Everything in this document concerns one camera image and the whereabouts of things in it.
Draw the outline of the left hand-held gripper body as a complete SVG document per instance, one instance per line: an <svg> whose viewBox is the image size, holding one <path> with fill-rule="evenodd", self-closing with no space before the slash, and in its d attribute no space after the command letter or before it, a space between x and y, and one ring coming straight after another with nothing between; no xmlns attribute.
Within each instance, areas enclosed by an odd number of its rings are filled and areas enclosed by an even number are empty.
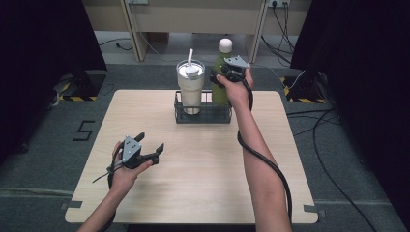
<svg viewBox="0 0 410 232"><path fill-rule="evenodd" d="M129 169L135 169L140 164L148 160L150 160L153 164L159 163L160 155L155 154L156 151L148 155L141 155L141 149L141 141L136 142L134 137L127 135L114 153L114 157L116 157L118 153L121 153L121 156L118 161L113 161L112 167L125 166Z"/></svg>

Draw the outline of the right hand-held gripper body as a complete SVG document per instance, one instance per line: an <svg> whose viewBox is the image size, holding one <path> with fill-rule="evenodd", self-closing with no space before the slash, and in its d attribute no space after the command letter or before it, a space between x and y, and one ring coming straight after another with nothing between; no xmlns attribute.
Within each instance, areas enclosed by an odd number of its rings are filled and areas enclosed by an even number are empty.
<svg viewBox="0 0 410 232"><path fill-rule="evenodd" d="M241 57L224 58L221 66L221 74L231 82L242 82L245 78L245 70L249 64Z"/></svg>

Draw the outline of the green bottle with white cap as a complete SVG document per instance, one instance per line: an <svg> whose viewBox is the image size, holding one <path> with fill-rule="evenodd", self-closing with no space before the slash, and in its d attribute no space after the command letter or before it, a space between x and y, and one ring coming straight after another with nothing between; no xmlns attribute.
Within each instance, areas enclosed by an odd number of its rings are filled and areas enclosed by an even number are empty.
<svg viewBox="0 0 410 232"><path fill-rule="evenodd" d="M221 66L224 64L225 58L231 57L233 42L230 39L224 38L219 41L219 55L213 66L214 74L221 74ZM228 104L228 97L224 87L219 87L217 83L211 81L212 102L215 105Z"/></svg>

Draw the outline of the cream tumbler with straw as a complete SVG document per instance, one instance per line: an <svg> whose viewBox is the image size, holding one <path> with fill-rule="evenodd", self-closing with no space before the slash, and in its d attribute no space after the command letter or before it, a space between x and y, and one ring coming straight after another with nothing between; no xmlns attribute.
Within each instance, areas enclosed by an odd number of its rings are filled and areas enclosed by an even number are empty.
<svg viewBox="0 0 410 232"><path fill-rule="evenodd" d="M205 82L205 66L192 58L193 49L189 49L188 58L176 67L177 82L181 91L183 109L189 115L200 112L202 88Z"/></svg>

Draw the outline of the dark grey wire rack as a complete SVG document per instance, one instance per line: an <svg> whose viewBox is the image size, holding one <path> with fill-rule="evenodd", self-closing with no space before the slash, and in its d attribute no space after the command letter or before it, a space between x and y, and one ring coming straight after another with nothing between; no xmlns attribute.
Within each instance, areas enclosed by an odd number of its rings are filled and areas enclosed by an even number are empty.
<svg viewBox="0 0 410 232"><path fill-rule="evenodd" d="M216 105L212 102L212 92L203 90L199 106L183 106L182 93L175 92L174 115L177 124L229 124L232 109L229 104Z"/></svg>

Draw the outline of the person's right hand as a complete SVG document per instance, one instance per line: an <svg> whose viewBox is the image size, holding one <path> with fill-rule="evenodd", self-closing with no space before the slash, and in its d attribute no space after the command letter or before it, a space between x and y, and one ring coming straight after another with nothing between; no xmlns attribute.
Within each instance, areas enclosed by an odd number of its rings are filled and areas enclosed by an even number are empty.
<svg viewBox="0 0 410 232"><path fill-rule="evenodd" d="M253 88L254 81L251 76L250 69L245 70L245 75L245 82L248 87L246 87L242 82L231 82L223 75L217 75L218 81L225 86L227 97L235 109L240 107L249 107L249 90Z"/></svg>

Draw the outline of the person's left hand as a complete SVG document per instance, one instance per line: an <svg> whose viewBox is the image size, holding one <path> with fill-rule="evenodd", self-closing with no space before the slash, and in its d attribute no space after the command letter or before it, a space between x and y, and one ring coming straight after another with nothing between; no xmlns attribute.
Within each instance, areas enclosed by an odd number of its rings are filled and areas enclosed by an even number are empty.
<svg viewBox="0 0 410 232"><path fill-rule="evenodd" d="M133 187L139 174L151 167L153 163L148 160L140 164L135 169L129 169L127 167L119 167L113 175L110 194L114 195L126 195Z"/></svg>

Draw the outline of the white background desk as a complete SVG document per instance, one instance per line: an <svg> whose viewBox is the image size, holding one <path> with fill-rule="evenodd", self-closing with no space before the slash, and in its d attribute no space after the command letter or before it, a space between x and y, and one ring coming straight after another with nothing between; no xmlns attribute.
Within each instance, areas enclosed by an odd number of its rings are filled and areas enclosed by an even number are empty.
<svg viewBox="0 0 410 232"><path fill-rule="evenodd" d="M82 0L96 31L128 32L135 60L145 60L148 32L238 34L245 37L250 62L257 59L263 36L279 35L277 19L287 20L288 34L300 34L312 0L290 0L287 8L268 8L267 0Z"/></svg>

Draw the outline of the black stand base striped tape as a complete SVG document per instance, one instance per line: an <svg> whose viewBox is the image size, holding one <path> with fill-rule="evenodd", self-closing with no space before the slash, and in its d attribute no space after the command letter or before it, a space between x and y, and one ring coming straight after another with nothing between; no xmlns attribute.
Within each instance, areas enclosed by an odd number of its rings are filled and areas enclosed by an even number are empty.
<svg viewBox="0 0 410 232"><path fill-rule="evenodd" d="M319 85L319 74L301 72L296 76L280 79L283 91L289 102L325 103L324 93Z"/></svg>
<svg viewBox="0 0 410 232"><path fill-rule="evenodd" d="M59 93L60 101L93 102L103 86L106 72L89 71L84 77L70 76Z"/></svg>

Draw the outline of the grey tape strip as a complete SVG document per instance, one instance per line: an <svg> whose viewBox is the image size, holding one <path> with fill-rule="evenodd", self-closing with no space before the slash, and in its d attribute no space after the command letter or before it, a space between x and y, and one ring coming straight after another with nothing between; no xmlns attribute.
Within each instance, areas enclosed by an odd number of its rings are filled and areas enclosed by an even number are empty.
<svg viewBox="0 0 410 232"><path fill-rule="evenodd" d="M81 205L82 205L81 201L70 200L67 202L63 202L60 206L60 209L61 210L68 210L69 208L79 209Z"/></svg>
<svg viewBox="0 0 410 232"><path fill-rule="evenodd" d="M324 218L327 215L327 212L325 210L320 209L315 205L305 205L304 211L307 213L316 213L320 218Z"/></svg>

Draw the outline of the black curtain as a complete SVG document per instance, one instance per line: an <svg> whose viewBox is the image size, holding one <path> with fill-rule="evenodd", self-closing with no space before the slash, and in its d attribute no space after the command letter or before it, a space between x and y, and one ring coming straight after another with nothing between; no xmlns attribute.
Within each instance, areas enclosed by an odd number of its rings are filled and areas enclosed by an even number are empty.
<svg viewBox="0 0 410 232"><path fill-rule="evenodd" d="M105 68L82 0L0 0L0 164L29 138L60 77Z"/></svg>
<svg viewBox="0 0 410 232"><path fill-rule="evenodd" d="M311 0L292 68L322 72L410 230L410 0Z"/></svg>

